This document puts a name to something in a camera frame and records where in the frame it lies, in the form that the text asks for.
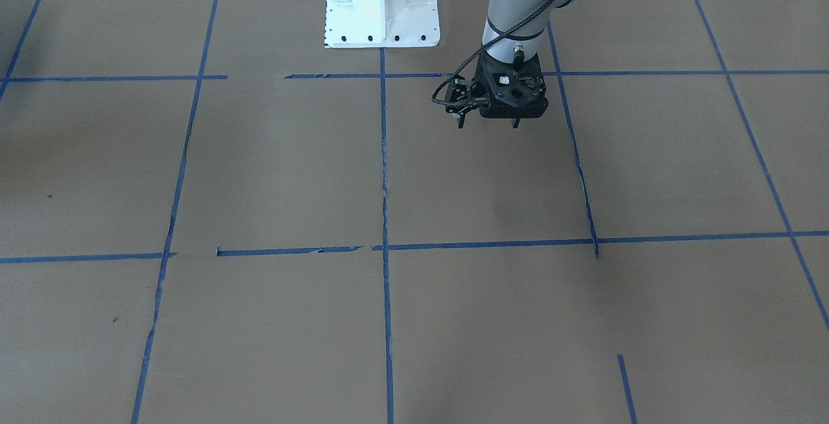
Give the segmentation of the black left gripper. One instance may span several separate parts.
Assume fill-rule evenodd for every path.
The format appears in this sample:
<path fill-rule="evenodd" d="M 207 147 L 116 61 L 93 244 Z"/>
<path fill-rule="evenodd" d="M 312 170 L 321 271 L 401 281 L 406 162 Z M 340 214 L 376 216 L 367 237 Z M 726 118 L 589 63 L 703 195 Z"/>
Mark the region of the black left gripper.
<path fill-rule="evenodd" d="M 487 52 L 477 53 L 471 56 L 468 61 L 462 62 L 454 73 L 453 81 L 448 87 L 448 102 L 453 104 L 448 108 L 448 114 L 458 117 L 458 129 L 464 129 L 466 114 L 474 109 L 480 109 L 482 117 L 492 117 L 494 105 L 488 82 L 484 79 L 482 63 L 488 56 Z M 460 76 L 461 70 L 471 63 L 471 59 L 477 58 L 475 76 L 471 80 Z M 520 126 L 521 119 L 512 119 L 512 128 Z"/>

